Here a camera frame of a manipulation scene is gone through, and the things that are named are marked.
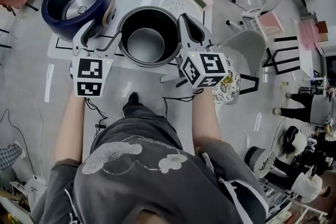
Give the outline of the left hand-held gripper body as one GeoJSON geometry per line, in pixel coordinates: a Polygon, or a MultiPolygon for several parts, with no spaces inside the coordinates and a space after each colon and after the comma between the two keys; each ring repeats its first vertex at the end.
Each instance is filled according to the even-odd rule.
{"type": "Polygon", "coordinates": [[[76,97],[99,98],[113,65],[113,57],[99,57],[96,50],[73,51],[70,74],[76,97]]]}

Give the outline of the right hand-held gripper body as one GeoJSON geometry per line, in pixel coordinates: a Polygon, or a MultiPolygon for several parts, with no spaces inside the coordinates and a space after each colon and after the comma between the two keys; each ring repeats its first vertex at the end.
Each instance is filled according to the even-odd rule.
{"type": "Polygon", "coordinates": [[[180,40],[178,69],[193,89],[212,88],[228,76],[225,55],[211,39],[203,42],[180,40]]]}

